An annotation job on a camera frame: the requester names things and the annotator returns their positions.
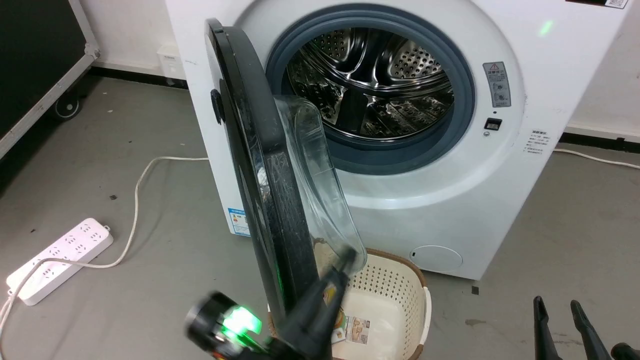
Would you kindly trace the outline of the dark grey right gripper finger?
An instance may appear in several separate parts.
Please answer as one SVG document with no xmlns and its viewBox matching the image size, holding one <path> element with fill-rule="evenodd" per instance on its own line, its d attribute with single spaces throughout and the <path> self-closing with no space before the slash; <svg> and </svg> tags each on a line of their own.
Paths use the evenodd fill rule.
<svg viewBox="0 0 640 360">
<path fill-rule="evenodd" d="M 576 330 L 580 333 L 587 360 L 612 360 L 594 326 L 592 326 L 582 305 L 577 300 L 570 301 L 570 310 Z"/>
<path fill-rule="evenodd" d="M 534 350 L 535 360 L 562 360 L 556 350 L 549 328 L 549 315 L 541 296 L 535 296 L 534 306 Z"/>
</svg>

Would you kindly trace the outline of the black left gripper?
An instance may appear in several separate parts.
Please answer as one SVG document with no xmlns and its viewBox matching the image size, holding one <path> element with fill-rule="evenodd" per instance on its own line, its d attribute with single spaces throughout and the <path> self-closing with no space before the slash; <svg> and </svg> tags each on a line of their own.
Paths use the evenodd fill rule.
<svg viewBox="0 0 640 360">
<path fill-rule="evenodd" d="M 333 333 L 358 253 L 346 248 L 307 290 L 278 332 L 259 344 L 263 322 L 222 292 L 211 292 L 185 317 L 186 338 L 215 360 L 331 360 Z"/>
</svg>

